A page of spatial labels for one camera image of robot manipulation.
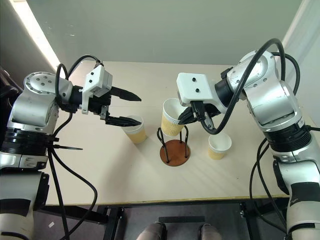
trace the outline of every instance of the black wire stand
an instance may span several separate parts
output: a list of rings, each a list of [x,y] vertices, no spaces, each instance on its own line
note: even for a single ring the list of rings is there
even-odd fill
[[[156,133],[158,139],[162,143],[160,149],[160,158],[162,162],[171,167],[177,167],[184,164],[190,157],[191,151],[188,146],[189,130],[187,126],[185,128],[185,139],[182,141],[182,131],[180,131],[180,140],[174,139],[165,142],[161,127],[158,128]]]

